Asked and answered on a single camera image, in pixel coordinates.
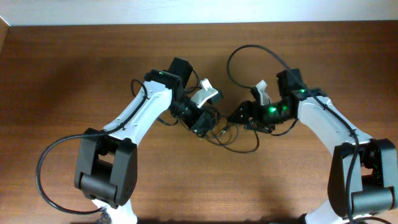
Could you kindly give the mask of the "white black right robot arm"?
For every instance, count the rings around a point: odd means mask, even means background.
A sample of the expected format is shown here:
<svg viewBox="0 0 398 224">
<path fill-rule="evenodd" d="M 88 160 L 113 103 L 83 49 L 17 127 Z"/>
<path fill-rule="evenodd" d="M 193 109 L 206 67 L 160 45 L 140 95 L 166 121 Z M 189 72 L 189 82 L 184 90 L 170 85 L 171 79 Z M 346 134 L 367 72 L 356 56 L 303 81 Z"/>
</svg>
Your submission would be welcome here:
<svg viewBox="0 0 398 224">
<path fill-rule="evenodd" d="M 332 156 L 328 199 L 299 223 L 360 223 L 397 208 L 397 149 L 374 139 L 346 119 L 321 89 L 309 90 L 300 70 L 277 74 L 281 100 L 270 101 L 266 82 L 251 88 L 254 101 L 242 102 L 228 122 L 272 134 L 287 120 L 310 128 Z"/>
</svg>

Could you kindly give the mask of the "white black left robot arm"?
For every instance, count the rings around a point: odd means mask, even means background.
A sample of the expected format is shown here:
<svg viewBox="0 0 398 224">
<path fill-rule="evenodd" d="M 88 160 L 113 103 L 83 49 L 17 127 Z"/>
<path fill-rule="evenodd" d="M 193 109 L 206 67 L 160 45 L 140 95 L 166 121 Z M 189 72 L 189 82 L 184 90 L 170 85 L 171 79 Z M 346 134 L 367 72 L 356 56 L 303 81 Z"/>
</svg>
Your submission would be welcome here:
<svg viewBox="0 0 398 224">
<path fill-rule="evenodd" d="M 153 69 L 124 111 L 101 130 L 89 128 L 81 138 L 75 187 L 101 214 L 97 223 L 137 223 L 131 195 L 137 183 L 137 148 L 164 111 L 200 136 L 211 130 L 218 115 L 206 108 L 222 99 L 208 79 L 198 81 L 193 96 L 186 90 L 194 72 L 188 61 L 175 57 L 166 70 Z"/>
</svg>

